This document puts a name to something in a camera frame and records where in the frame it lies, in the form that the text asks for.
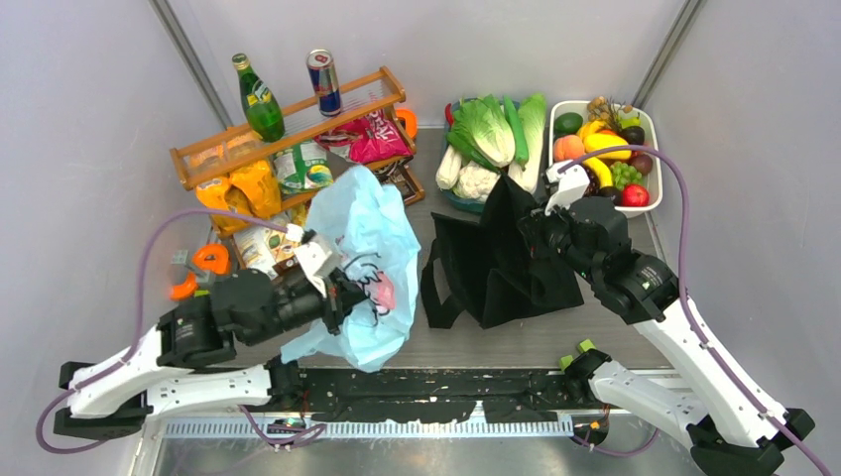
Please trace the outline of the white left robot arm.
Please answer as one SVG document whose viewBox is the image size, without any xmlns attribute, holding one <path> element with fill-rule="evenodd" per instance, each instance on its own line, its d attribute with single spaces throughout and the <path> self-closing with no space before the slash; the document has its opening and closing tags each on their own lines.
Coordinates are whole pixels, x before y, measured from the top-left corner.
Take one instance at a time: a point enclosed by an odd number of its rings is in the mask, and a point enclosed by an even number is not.
<svg viewBox="0 0 841 476">
<path fill-rule="evenodd" d="M 339 269 L 321 292 L 301 270 L 278 284 L 263 272 L 239 271 L 211 291 L 179 303 L 139 340 L 126 362 L 66 362 L 60 387 L 71 395 L 54 415 L 56 435 L 110 440 L 148 420 L 226 407 L 295 409 L 304 385 L 296 362 L 223 371 L 236 344 L 255 346 L 312 322 L 337 331 L 366 293 Z"/>
</svg>

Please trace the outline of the green lettuce leaf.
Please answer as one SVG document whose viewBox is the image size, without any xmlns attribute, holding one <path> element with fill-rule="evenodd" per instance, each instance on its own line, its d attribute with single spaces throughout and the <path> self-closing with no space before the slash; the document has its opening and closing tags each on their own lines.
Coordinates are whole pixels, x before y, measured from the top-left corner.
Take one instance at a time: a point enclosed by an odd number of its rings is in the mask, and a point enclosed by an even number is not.
<svg viewBox="0 0 841 476">
<path fill-rule="evenodd" d="M 505 168 L 514 159 L 514 134 L 502 108 L 493 94 L 468 99 L 453 111 L 451 131 L 494 168 Z"/>
</svg>

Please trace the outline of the pink red snack packet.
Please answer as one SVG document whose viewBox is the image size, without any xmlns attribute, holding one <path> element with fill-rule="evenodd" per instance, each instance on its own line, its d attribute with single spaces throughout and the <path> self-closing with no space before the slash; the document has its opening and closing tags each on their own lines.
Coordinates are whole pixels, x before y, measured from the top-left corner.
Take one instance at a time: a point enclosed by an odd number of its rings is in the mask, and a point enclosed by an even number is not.
<svg viewBox="0 0 841 476">
<path fill-rule="evenodd" d="M 361 165 L 412 153 L 401 129 L 382 110 L 342 124 L 314 141 L 328 152 Z"/>
</svg>

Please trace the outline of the light blue plastic bag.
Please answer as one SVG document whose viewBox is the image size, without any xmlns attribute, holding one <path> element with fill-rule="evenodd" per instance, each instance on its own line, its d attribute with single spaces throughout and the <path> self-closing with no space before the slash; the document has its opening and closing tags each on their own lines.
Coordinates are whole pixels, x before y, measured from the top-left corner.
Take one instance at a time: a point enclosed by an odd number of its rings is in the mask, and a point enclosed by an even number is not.
<svg viewBox="0 0 841 476">
<path fill-rule="evenodd" d="M 283 361 L 322 353 L 363 372 L 380 370 L 409 339 L 419 294 L 421 245 L 400 192 L 369 169 L 352 167 L 313 199 L 305 227 L 336 248 L 342 271 L 367 298 L 338 334 L 315 322 L 284 344 Z"/>
</svg>

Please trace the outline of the red chili pepper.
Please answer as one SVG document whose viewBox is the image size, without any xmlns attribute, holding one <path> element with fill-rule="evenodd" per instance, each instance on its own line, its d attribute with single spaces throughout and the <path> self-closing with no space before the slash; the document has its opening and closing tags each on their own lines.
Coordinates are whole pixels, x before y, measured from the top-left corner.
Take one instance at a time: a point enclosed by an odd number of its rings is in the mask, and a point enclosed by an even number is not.
<svg viewBox="0 0 841 476">
<path fill-rule="evenodd" d="M 454 123 L 454 116 L 452 114 L 452 104 L 451 103 L 448 103 L 445 106 L 444 115 L 445 115 L 445 120 L 446 120 L 447 125 L 449 127 L 451 127 Z"/>
</svg>

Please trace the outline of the black tote bag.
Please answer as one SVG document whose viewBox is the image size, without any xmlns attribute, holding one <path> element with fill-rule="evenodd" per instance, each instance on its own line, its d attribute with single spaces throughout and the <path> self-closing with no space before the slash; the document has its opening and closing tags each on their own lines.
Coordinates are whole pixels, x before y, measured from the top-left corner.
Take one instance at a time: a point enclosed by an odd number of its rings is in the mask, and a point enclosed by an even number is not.
<svg viewBox="0 0 841 476">
<path fill-rule="evenodd" d="M 518 228 L 537 208 L 531 194 L 503 176 L 479 221 L 431 215 L 435 237 L 420 278 L 429 327 L 448 329 L 466 312 L 487 329 L 584 304 L 575 272 Z"/>
</svg>

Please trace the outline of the brown snack packet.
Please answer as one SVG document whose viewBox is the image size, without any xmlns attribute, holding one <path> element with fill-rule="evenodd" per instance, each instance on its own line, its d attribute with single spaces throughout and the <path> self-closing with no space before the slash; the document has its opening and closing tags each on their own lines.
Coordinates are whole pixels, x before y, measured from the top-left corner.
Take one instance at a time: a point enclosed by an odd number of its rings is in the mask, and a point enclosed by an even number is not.
<svg viewBox="0 0 841 476">
<path fill-rule="evenodd" d="M 403 158 L 374 171 L 380 184 L 392 184 L 401 194 L 406 206 L 425 198 L 425 191 L 409 166 L 412 158 Z"/>
</svg>

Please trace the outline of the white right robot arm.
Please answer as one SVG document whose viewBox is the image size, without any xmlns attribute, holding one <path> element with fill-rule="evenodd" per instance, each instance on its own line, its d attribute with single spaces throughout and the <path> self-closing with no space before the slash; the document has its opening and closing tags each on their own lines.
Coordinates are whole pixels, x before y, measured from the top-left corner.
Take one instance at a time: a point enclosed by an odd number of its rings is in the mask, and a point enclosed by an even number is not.
<svg viewBox="0 0 841 476">
<path fill-rule="evenodd" d="M 531 207 L 517 222 L 536 258 L 579 275 L 597 300 L 650 341 L 686 385 L 678 392 L 584 343 L 561 360 L 566 393 L 580 407 L 622 408 L 684 446 L 707 475 L 773 475 L 783 454 L 814 430 L 733 358 L 699 315 L 677 274 L 636 250 L 626 216 L 603 197 L 566 208 Z"/>
</svg>

